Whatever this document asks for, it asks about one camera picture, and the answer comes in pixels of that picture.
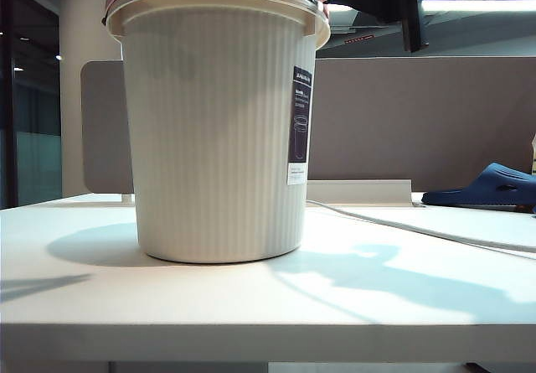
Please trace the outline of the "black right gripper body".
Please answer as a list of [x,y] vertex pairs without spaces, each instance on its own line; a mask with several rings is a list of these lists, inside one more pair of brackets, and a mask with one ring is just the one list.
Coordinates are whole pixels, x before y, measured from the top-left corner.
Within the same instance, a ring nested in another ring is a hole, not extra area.
[[425,38],[423,0],[399,0],[405,50],[411,53],[424,49]]

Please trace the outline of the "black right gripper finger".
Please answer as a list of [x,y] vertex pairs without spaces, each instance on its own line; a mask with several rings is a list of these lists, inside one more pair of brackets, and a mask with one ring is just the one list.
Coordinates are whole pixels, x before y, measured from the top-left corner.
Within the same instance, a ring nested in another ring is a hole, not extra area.
[[375,17],[381,23],[403,23],[401,0],[326,0],[325,3],[350,7]]

